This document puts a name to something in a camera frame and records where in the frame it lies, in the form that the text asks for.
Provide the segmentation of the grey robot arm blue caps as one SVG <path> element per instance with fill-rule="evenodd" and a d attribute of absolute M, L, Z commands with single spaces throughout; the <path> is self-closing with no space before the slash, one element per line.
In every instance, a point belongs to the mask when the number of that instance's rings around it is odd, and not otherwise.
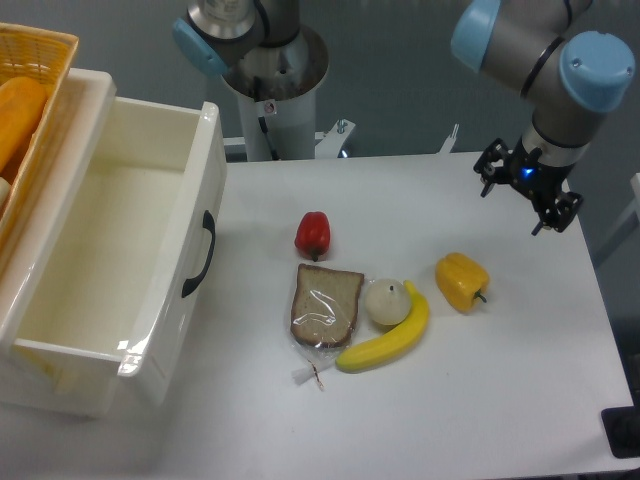
<path fill-rule="evenodd" d="M 586 1 L 474 1 L 452 34 L 452 55 L 533 104 L 516 146 L 493 141 L 475 164 L 486 189 L 527 198 L 539 229 L 565 230 L 583 199 L 563 189 L 635 73 L 632 51 L 611 34 L 566 30 Z M 314 155 L 315 92 L 329 58 L 295 1 L 193 1 L 172 28 L 185 58 L 235 93 L 251 161 Z"/>

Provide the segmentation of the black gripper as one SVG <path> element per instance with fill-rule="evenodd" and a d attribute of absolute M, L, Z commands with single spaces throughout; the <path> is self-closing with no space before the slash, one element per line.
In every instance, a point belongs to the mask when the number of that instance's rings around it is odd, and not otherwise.
<path fill-rule="evenodd" d="M 526 147 L 524 137 L 519 139 L 512 153 L 504 141 L 497 138 L 473 167 L 483 184 L 482 198 L 486 198 L 495 185 L 511 185 L 531 201 L 539 217 L 531 232 L 533 236 L 543 229 L 564 232 L 583 204 L 582 195 L 561 191 L 573 166 L 549 166 L 542 164 L 541 158 L 541 150 Z"/>

